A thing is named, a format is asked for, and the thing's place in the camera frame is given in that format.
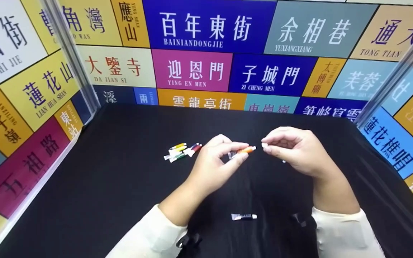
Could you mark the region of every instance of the white paint tube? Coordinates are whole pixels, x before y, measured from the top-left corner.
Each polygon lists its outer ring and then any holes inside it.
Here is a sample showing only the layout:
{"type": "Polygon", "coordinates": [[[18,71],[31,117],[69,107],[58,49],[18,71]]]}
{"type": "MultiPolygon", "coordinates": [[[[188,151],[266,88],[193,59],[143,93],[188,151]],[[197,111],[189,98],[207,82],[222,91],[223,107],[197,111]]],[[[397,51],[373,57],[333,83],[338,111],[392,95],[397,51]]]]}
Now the white paint tube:
{"type": "Polygon", "coordinates": [[[257,219],[256,214],[231,214],[232,220],[251,220],[257,219]]]}

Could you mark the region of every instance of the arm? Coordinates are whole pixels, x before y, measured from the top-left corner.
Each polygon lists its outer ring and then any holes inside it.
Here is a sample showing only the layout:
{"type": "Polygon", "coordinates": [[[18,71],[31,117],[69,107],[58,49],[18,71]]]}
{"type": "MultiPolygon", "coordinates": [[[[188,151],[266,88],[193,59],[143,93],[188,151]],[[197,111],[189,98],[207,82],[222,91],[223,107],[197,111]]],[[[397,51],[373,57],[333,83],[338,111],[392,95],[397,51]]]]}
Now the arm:
{"type": "Polygon", "coordinates": [[[348,180],[311,131],[280,127],[262,142],[265,152],[313,178],[320,258],[385,258],[348,180]]]}
{"type": "Polygon", "coordinates": [[[246,147],[248,144],[231,142],[222,134],[211,139],[200,151],[185,182],[134,225],[106,258],[177,257],[181,249],[176,243],[187,233],[192,214],[233,175],[248,154],[238,154],[225,164],[220,158],[246,147]]]}
{"type": "Polygon", "coordinates": [[[351,186],[332,160],[313,178],[312,217],[320,258],[385,258],[351,186]]]}

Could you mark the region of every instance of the hand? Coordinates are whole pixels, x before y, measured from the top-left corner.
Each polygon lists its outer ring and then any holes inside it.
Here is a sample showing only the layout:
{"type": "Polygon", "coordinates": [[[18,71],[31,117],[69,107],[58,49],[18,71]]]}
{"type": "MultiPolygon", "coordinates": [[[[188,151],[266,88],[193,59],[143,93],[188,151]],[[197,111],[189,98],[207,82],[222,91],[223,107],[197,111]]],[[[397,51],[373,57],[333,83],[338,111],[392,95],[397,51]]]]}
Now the hand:
{"type": "Polygon", "coordinates": [[[337,168],[321,142],[310,130],[278,127],[262,139],[267,154],[287,161],[297,171],[320,178],[337,168]]]}
{"type": "Polygon", "coordinates": [[[247,153],[239,153],[232,160],[223,163],[221,157],[230,151],[248,147],[247,143],[232,142],[222,134],[205,144],[195,160],[185,184],[203,197],[219,189],[247,159],[247,153]]]}

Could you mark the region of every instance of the person's right hand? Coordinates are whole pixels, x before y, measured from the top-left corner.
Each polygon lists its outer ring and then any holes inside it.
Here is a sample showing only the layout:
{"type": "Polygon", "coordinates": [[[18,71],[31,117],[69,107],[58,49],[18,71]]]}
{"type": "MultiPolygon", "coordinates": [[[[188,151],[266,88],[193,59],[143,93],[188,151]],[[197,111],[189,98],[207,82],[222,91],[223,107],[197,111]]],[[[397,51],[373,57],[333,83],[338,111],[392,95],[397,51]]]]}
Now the person's right hand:
{"type": "Polygon", "coordinates": [[[262,139],[267,154],[287,161],[297,171],[319,178],[336,166],[321,142],[310,130],[278,127],[262,139]]]}

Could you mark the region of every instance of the black tablecloth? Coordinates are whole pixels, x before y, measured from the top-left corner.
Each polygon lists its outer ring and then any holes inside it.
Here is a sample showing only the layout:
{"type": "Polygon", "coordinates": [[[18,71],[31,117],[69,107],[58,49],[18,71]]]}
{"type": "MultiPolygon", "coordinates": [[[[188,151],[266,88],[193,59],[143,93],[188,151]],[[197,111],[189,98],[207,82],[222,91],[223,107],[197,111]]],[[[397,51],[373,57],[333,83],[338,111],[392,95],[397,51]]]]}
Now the black tablecloth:
{"type": "Polygon", "coordinates": [[[2,242],[0,257],[105,257],[188,176],[195,158],[169,163],[167,149],[220,133],[258,149],[194,214],[190,231],[203,242],[180,256],[316,257],[311,179],[260,148],[278,126],[312,130],[350,181],[387,257],[413,257],[413,195],[349,120],[133,105],[99,111],[2,242]],[[231,213],[258,219],[232,221],[231,213]]]}

